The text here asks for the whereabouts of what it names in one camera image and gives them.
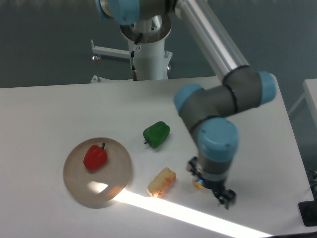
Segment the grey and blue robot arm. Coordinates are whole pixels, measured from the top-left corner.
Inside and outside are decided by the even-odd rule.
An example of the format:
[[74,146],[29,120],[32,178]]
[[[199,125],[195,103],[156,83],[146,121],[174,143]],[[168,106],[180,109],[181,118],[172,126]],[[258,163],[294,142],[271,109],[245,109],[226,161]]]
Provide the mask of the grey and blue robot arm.
[[221,205],[235,203],[234,191],[225,188],[238,147],[238,130],[227,117],[259,107],[276,95],[273,76],[254,71],[205,0],[98,0],[100,16],[114,19],[129,41],[134,81],[163,79],[167,64],[161,51],[149,62],[154,44],[170,33],[169,13],[184,21],[221,85],[204,89],[199,84],[182,87],[174,97],[179,116],[193,138],[198,155],[188,164],[197,183],[212,191]]

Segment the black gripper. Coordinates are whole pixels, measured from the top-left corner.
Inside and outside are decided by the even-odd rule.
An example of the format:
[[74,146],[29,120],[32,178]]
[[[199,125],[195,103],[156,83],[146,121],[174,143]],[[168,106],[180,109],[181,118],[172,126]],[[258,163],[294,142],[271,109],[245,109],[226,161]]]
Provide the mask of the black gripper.
[[222,205],[226,210],[235,204],[236,193],[225,187],[227,179],[227,172],[221,174],[211,174],[208,172],[199,172],[197,169],[198,157],[194,156],[187,162],[186,170],[191,175],[196,176],[197,180],[201,182],[204,188],[210,189],[215,198],[219,201],[219,205]]

